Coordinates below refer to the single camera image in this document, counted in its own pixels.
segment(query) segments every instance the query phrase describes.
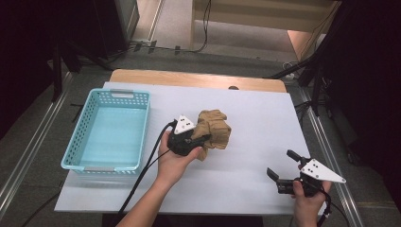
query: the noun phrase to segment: cable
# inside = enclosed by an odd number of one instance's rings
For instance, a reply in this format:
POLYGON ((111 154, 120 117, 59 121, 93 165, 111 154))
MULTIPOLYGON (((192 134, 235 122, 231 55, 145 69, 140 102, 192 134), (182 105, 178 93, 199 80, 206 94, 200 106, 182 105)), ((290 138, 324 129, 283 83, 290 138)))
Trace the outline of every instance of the cable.
POLYGON ((51 201, 53 201, 55 198, 57 198, 60 195, 61 191, 59 191, 58 193, 56 193, 53 197, 51 197, 49 200, 47 200, 44 204, 42 204, 25 222, 23 225, 21 225, 21 227, 25 227, 29 224, 30 221, 33 220, 33 218, 35 218, 36 215, 39 214, 39 212, 41 212, 51 201))
POLYGON ((328 16, 327 16, 324 20, 322 20, 322 22, 321 22, 318 26, 316 26, 315 28, 313 28, 313 30, 312 30, 312 35, 311 35, 311 36, 309 37, 309 39, 307 40, 307 42, 306 42, 306 44, 305 44, 305 47, 304 47, 304 49, 302 50, 300 56, 303 56, 303 55, 304 55, 304 52, 305 52, 305 50, 306 50, 307 45, 309 44, 310 40, 312 39, 313 34, 315 34, 315 30, 316 30, 318 27, 321 26, 321 29, 319 30, 319 33, 321 33, 321 31, 323 30, 323 27, 324 27, 323 24, 325 24, 325 23, 327 22, 327 19, 330 18, 331 14, 333 14, 334 11, 337 11, 337 7, 338 7, 338 4, 339 4, 339 3, 340 3, 340 2, 336 3, 336 6, 333 7, 333 10, 331 10, 330 14, 328 14, 328 16))
POLYGON ((341 213, 342 216, 344 217, 345 221, 347 222, 347 226, 350 227, 350 222, 349 222, 348 218, 347 218, 347 217, 344 215, 344 213, 339 209, 339 207, 331 201, 330 195, 328 195, 328 193, 324 191, 324 188, 323 188, 323 187, 322 187, 322 188, 317 188, 317 187, 316 187, 315 185, 313 185, 312 183, 308 183, 308 182, 305 182, 305 181, 303 181, 303 183, 306 183, 307 185, 309 185, 309 186, 311 186, 311 187, 313 187, 313 188, 319 190, 319 191, 320 191, 321 193, 323 193, 323 194, 325 195, 325 197, 326 197, 326 199, 325 199, 325 201, 326 201, 326 208, 325 208, 324 211, 323 211, 323 215, 322 215, 321 218, 319 219, 319 222, 318 222, 318 224, 317 224, 318 227, 321 227, 322 224, 323 224, 323 222, 325 221, 325 219, 328 218, 328 216, 331 214, 331 210, 330 210, 331 205, 333 205, 337 210, 340 211, 340 213, 341 213))
POLYGON ((155 159, 148 168, 150 168, 157 160, 159 160, 163 155, 167 154, 170 151, 170 149, 168 149, 167 151, 163 152, 159 157, 157 157, 157 159, 155 159))
POLYGON ((339 207, 338 207, 336 204, 334 204, 333 202, 331 202, 331 204, 332 204, 338 211, 340 211, 340 214, 342 214, 342 216, 344 217, 344 219, 347 221, 347 226, 348 226, 348 227, 351 226, 351 225, 350 225, 350 221, 349 221, 348 218, 345 216, 344 212, 342 212, 342 211, 339 209, 339 207))
POLYGON ((135 184, 132 187, 132 190, 130 192, 130 194, 127 196, 126 200, 124 201, 123 205, 121 206, 120 210, 118 211, 118 213, 114 216, 113 220, 110 222, 109 226, 114 226, 116 223, 116 219, 117 217, 121 216, 124 213, 125 208, 127 207, 128 203, 130 202, 133 194, 135 193, 139 183, 141 183, 142 179, 144 178, 145 174, 147 173, 148 169, 151 167, 151 165, 153 165, 153 163, 158 160, 160 157, 162 157, 163 155, 165 155, 168 151, 164 152, 162 155, 160 155, 156 160, 154 160, 152 163, 151 160, 153 158, 153 155, 160 143, 160 140, 162 139, 163 134, 165 133, 165 131, 167 130, 168 127, 170 126, 174 126, 176 124, 176 120, 168 123, 167 125, 165 125, 165 127, 162 129, 162 131, 159 134, 159 137, 156 140, 156 143, 154 144, 153 150, 148 158, 147 163, 145 164, 144 168, 142 169, 141 173, 138 176, 138 179, 136 180, 135 184))
POLYGON ((149 48, 149 49, 162 49, 162 50, 171 50, 174 52, 188 52, 188 53, 199 53, 203 49, 207 47, 207 28, 209 26, 209 17, 210 17, 210 9, 212 8, 212 0, 209 0, 209 2, 206 5, 206 9, 204 10, 203 13, 203 31, 204 31, 204 42, 201 48, 197 50, 189 50, 189 49, 173 49, 173 48, 168 48, 168 47, 158 47, 158 46, 148 46, 145 44, 141 44, 141 47, 149 48))

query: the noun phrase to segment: hand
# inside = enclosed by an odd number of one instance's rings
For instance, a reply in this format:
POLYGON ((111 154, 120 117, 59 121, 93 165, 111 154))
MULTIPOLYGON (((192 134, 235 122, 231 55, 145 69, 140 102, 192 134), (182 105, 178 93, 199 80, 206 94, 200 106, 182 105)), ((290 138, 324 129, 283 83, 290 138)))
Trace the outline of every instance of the hand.
MULTIPOLYGON (((162 136, 159 147, 159 156, 168 151, 167 140, 171 131, 166 131, 162 136)), ((158 160, 156 182, 165 187, 172 187, 183 175, 186 167, 201 153, 201 147, 191 150, 187 156, 175 154, 169 151, 158 160)))
MULTIPOLYGON (((331 182, 323 182, 322 185, 324 191, 328 193, 331 182)), ((322 192, 318 192, 311 198, 305 197, 302 184, 298 181, 293 182, 293 188, 295 194, 292 196, 292 198, 295 198, 294 218, 297 226, 316 226, 317 216, 325 201, 325 195, 322 192)))

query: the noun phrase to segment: metal rail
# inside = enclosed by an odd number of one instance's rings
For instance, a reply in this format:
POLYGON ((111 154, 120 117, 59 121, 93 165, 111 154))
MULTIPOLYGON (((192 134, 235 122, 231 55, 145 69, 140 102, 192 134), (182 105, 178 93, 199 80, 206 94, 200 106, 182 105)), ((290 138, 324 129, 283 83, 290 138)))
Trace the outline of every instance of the metal rail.
POLYGON ((6 214, 6 211, 9 208, 12 199, 14 198, 30 165, 32 164, 36 154, 38 153, 39 148, 41 147, 41 144, 44 138, 46 137, 48 130, 53 124, 53 121, 56 118, 56 115, 59 112, 62 103, 65 100, 65 97, 68 94, 68 90, 72 82, 72 77, 73 76, 71 73, 67 73, 65 75, 64 80, 62 82, 64 91, 61 93, 60 97, 55 102, 52 102, 49 105, 38 129, 33 134, 20 160, 18 161, 17 165, 12 170, 8 180, 0 190, 0 221, 6 214))
MULTIPOLYGON (((305 88, 300 88, 300 92, 301 92, 301 97, 304 101, 311 100, 310 95, 307 91, 305 91, 305 88)), ((316 132, 316 136, 318 137, 319 144, 321 145, 324 159, 327 162, 327 166, 336 173, 338 173, 340 176, 342 176, 340 166, 336 161, 336 156, 324 132, 321 119, 317 117, 310 108, 308 109, 307 112, 310 121, 312 123, 313 129, 316 132)), ((339 193, 342 207, 344 208, 345 211, 345 216, 348 218, 350 225, 355 227, 363 227, 364 225, 362 222, 362 218, 360 217, 359 211, 357 210, 357 206, 354 202, 354 199, 351 195, 351 191, 349 190, 347 184, 334 183, 334 185, 336 186, 336 189, 339 193)))

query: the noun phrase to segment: light blue plastic basket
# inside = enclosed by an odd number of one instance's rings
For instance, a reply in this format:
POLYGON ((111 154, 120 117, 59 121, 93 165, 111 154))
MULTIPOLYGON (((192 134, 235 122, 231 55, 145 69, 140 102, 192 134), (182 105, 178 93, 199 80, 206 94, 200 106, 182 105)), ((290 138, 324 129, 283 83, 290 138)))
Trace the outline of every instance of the light blue plastic basket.
POLYGON ((139 173, 149 109, 149 92, 92 90, 61 166, 77 173, 139 173))

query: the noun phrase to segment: white tabletop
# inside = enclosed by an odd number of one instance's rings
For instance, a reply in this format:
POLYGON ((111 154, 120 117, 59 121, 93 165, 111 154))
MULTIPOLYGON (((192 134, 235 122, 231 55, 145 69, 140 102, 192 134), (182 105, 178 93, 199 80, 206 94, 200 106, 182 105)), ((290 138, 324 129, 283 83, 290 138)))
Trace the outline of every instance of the white tabletop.
MULTIPOLYGON (((170 190, 160 212, 169 214, 292 214, 293 200, 279 195, 266 174, 270 167, 283 179, 299 177, 288 149, 309 157, 289 94, 111 83, 104 88, 149 91, 150 116, 145 162, 161 129, 180 114, 196 122, 202 110, 219 109, 232 127, 225 150, 212 149, 205 161, 194 161, 170 190)), ((140 183, 127 210, 153 182, 154 165, 140 183)), ((68 173, 56 211, 115 212, 129 195, 133 176, 68 173)))

